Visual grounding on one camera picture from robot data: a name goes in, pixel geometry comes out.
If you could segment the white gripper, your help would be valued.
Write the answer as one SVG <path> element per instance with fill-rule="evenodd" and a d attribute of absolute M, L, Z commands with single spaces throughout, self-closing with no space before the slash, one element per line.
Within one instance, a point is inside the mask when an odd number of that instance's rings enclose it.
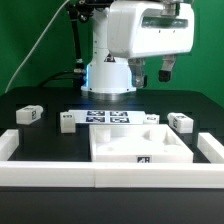
<path fill-rule="evenodd" d="M 168 14 L 172 5 L 150 1 L 115 1 L 107 25 L 107 48 L 114 57 L 129 60 L 132 86 L 145 88 L 145 59 L 163 57 L 159 81 L 169 82 L 176 62 L 172 54 L 190 52 L 194 39 L 194 12 L 190 4 L 180 3 L 178 13 Z"/>

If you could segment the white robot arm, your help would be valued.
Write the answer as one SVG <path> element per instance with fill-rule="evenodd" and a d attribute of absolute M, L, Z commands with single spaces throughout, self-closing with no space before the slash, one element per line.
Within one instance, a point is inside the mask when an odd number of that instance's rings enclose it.
<path fill-rule="evenodd" d="M 145 59 L 160 56 L 168 82 L 176 56 L 191 51 L 194 11 L 184 0 L 110 0 L 92 3 L 93 56 L 83 93 L 117 100 L 147 85 Z"/>

